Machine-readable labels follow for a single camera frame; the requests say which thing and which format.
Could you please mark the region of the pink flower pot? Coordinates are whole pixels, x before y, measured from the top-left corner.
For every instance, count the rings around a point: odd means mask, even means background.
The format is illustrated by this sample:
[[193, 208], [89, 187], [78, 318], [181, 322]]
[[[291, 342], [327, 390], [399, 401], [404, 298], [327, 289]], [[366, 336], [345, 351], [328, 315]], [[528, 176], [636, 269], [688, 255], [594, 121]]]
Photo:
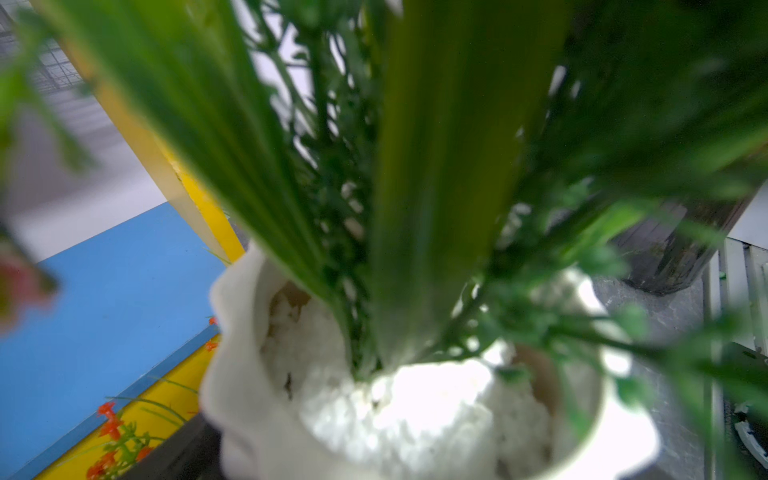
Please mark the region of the pink flower pot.
[[52, 40], [336, 316], [353, 378], [609, 346], [533, 298], [676, 197], [767, 174], [763, 1], [48, 1], [18, 13], [2, 115]]

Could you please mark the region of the yellow rack with coloured shelves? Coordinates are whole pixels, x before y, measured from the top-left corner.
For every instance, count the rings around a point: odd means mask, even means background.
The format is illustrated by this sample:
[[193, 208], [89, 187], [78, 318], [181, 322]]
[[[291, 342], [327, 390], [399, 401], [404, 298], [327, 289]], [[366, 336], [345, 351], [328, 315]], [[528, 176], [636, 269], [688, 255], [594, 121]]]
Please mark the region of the yellow rack with coloured shelves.
[[66, 84], [43, 89], [95, 159], [75, 173], [42, 119], [16, 123], [1, 217], [59, 282], [1, 339], [1, 475], [31, 479], [83, 439], [109, 396], [135, 390], [206, 329], [223, 265], [156, 185], [127, 125]]

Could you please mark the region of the sunflower bouquet pot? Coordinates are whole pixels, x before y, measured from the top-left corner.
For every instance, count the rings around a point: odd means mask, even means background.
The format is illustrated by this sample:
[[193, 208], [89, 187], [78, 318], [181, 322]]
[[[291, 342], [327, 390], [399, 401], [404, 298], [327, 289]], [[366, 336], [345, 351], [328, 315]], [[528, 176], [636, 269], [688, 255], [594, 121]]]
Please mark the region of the sunflower bouquet pot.
[[684, 290], [702, 273], [754, 196], [666, 202], [611, 240], [629, 286], [657, 296]]

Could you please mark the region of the orange flower pot left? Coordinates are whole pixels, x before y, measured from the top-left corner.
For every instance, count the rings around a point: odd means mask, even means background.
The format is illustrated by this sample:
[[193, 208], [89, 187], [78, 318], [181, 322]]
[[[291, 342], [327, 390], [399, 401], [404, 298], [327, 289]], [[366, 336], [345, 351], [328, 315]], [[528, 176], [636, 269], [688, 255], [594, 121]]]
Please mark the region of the orange flower pot left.
[[200, 413], [199, 389], [213, 351], [219, 346], [217, 318], [210, 316], [203, 339], [182, 348], [180, 361], [169, 369], [153, 368], [142, 386], [114, 395], [98, 408], [97, 444], [85, 456], [86, 479], [118, 479], [146, 462]]

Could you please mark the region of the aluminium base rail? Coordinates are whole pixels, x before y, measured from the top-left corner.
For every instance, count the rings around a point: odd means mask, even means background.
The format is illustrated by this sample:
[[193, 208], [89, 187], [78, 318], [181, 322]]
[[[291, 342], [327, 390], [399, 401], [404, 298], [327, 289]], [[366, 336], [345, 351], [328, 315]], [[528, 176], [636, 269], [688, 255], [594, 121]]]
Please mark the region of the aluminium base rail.
[[710, 344], [728, 381], [705, 386], [712, 420], [707, 479], [767, 477], [767, 252], [727, 238], [704, 273], [705, 320], [732, 319], [735, 330]]

